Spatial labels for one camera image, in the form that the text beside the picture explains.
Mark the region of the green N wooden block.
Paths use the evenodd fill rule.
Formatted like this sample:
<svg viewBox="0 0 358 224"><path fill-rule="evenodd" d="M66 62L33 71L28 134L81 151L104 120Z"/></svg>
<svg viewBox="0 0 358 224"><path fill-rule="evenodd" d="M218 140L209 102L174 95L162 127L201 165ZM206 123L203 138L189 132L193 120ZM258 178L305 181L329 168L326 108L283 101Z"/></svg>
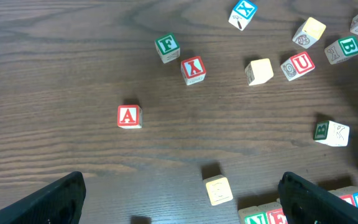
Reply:
<svg viewBox="0 0 358 224"><path fill-rule="evenodd" d="M243 208L238 211L241 224L268 224L266 213L257 206Z"/></svg>

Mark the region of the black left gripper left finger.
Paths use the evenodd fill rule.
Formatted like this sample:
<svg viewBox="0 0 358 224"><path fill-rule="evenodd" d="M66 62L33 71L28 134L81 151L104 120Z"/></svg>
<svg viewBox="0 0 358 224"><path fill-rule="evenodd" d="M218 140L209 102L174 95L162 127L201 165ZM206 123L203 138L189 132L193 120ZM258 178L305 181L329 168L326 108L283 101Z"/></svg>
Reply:
<svg viewBox="0 0 358 224"><path fill-rule="evenodd" d="M86 197L83 174L74 171L0 210L0 224L78 224Z"/></svg>

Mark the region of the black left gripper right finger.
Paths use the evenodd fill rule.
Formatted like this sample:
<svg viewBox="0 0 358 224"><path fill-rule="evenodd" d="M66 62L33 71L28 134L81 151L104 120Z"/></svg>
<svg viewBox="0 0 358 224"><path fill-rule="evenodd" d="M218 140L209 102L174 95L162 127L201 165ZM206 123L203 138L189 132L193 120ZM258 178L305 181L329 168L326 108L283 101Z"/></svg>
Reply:
<svg viewBox="0 0 358 224"><path fill-rule="evenodd" d="M283 212L289 224L358 224L358 208L293 172L278 184Z"/></svg>

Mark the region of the red E wooden block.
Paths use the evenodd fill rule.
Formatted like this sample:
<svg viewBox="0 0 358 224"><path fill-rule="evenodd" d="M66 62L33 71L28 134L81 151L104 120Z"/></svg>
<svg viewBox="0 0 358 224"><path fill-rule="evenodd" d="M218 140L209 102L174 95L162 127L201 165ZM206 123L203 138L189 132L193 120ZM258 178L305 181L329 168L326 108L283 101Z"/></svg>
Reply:
<svg viewBox="0 0 358 224"><path fill-rule="evenodd" d="M259 209L266 213L269 224L287 224L287 218L283 212L283 208L278 202L270 202L259 205Z"/></svg>

